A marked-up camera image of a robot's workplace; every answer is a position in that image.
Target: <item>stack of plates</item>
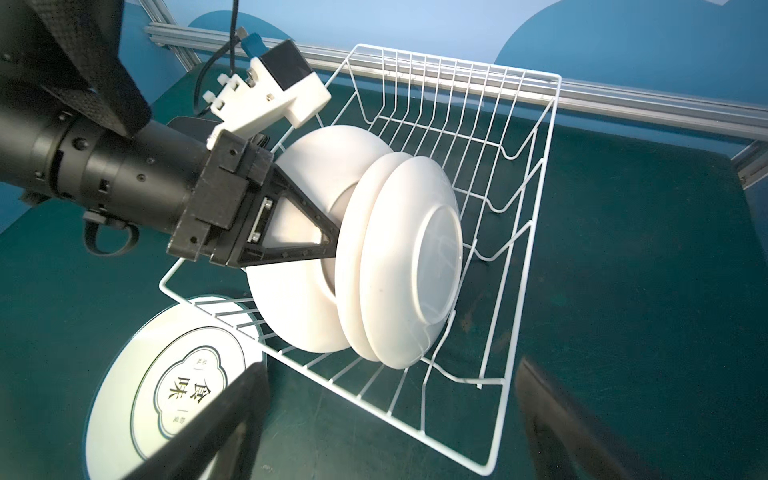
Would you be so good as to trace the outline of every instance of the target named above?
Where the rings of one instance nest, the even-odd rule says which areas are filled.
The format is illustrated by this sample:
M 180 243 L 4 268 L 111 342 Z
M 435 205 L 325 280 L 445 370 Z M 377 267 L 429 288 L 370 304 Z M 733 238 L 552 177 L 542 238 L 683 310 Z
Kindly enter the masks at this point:
M 351 346 L 396 369 L 417 362 L 445 324 L 461 273 L 458 206 L 442 169 L 346 125 L 305 135 L 277 164 L 341 230 L 336 259 L 246 269 L 267 324 L 310 352 Z M 278 202 L 265 245 L 319 239 L 297 208 Z

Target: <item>cable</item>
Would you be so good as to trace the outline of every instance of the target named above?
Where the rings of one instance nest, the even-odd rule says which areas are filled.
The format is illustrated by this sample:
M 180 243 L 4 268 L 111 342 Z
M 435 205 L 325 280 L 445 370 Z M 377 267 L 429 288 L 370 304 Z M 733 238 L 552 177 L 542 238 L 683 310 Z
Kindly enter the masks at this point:
M 240 0 L 232 0 L 232 21 L 230 22 L 230 76 L 235 74 L 235 28 L 237 28 L 237 9 L 240 7 Z
M 240 43 L 240 38 L 237 36 L 237 32 L 235 30 L 235 26 L 237 24 L 237 9 L 239 8 L 239 0 L 233 0 L 232 1 L 232 21 L 230 23 L 230 39 L 227 43 L 221 46 L 218 50 L 214 52 L 213 55 L 208 58 L 208 60 L 205 62 L 205 65 L 200 69 L 200 73 L 197 74 L 197 80 L 195 81 L 194 85 L 194 93 L 193 93 L 193 110 L 195 117 L 202 117 L 206 113 L 210 111 L 210 105 L 206 106 L 202 111 L 197 110 L 197 106 L 200 104 L 200 89 L 203 87 L 203 79 L 205 78 L 205 74 L 210 70 L 210 68 L 216 63 L 216 61 L 223 57 L 224 54 L 229 51 L 230 54 L 230 76 L 235 74 L 235 46 Z
M 210 70 L 210 68 L 216 63 L 216 60 L 223 57 L 227 51 L 230 49 L 230 41 L 225 43 L 221 46 L 218 50 L 214 52 L 213 55 L 208 58 L 208 60 L 205 62 L 205 65 L 200 69 L 200 73 L 197 74 L 197 80 L 194 84 L 194 93 L 193 93 L 193 109 L 195 111 L 196 116 L 200 116 L 202 112 L 197 111 L 197 106 L 200 103 L 200 89 L 203 87 L 203 79 L 205 78 L 205 74 Z

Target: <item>round white plate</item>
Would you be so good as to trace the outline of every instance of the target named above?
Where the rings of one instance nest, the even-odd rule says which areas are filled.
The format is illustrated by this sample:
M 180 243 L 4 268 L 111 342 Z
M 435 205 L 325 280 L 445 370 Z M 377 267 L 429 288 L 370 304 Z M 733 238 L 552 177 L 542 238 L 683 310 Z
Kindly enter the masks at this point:
M 339 232 L 340 252 L 336 256 L 336 307 L 346 339 L 364 359 L 378 362 L 362 324 L 360 311 L 360 255 L 366 238 L 368 219 L 373 205 L 389 175 L 404 161 L 411 158 L 405 152 L 384 155 L 364 173 L 358 182 Z
M 221 300 L 203 296 L 194 302 Z M 244 310 L 233 303 L 200 305 L 210 313 Z M 222 316 L 230 327 L 252 322 L 249 313 Z M 146 323 L 112 363 L 88 418 L 85 464 L 92 480 L 114 480 L 173 438 L 245 368 L 266 356 L 246 333 L 186 305 Z
M 310 132 L 280 155 L 277 165 L 341 224 L 355 185 L 392 149 L 362 128 L 334 125 Z M 318 243 L 320 231 L 288 200 L 279 201 L 263 244 Z M 246 268 L 253 301 L 283 340 L 309 352 L 349 347 L 339 322 L 333 260 L 301 260 Z
M 431 159 L 411 158 L 379 192 L 360 259 L 362 321 L 385 365 L 410 366 L 435 342 L 461 269 L 462 229 L 451 184 Z

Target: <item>screw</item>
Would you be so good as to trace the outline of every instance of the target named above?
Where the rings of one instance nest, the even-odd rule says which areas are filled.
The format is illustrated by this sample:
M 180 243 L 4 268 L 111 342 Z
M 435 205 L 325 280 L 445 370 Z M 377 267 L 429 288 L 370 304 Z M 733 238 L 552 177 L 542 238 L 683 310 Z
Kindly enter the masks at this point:
M 74 147 L 76 150 L 83 151 L 88 148 L 88 145 L 88 141 L 83 137 L 77 137 L 72 141 L 72 147 Z

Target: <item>green tabletop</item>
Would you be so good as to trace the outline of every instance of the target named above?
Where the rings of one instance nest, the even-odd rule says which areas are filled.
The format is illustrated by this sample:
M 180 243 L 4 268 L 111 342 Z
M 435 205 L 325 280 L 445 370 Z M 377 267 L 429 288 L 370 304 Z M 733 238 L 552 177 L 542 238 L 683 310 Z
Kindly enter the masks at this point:
M 191 113 L 194 73 L 154 104 L 156 119 Z M 551 152 L 518 355 L 557 376 L 670 478 L 764 472 L 768 270 L 729 159 L 566 127 L 555 128 Z M 50 201 L 0 235 L 3 478 L 85 475 L 84 428 L 104 374 L 171 304 L 157 289 L 174 262 L 166 236 L 143 230 L 133 252 L 100 259 L 84 251 L 80 216 Z M 496 227 L 484 238 L 508 237 Z M 477 339 L 493 307 L 495 286 L 477 264 L 457 305 L 461 328 L 446 346 L 456 369 L 482 354 Z M 205 261 L 183 266 L 171 286 L 186 296 L 247 291 L 239 270 Z M 511 324 L 505 304 L 502 340 Z M 417 395 L 420 382 L 410 376 L 403 395 Z M 254 478 L 477 477 L 278 362 L 270 385 Z M 492 402 L 474 387 L 436 385 L 430 405 L 442 413 L 430 425 L 484 461 L 487 440 L 472 424 L 488 418 Z M 532 475 L 512 399 L 492 476 Z

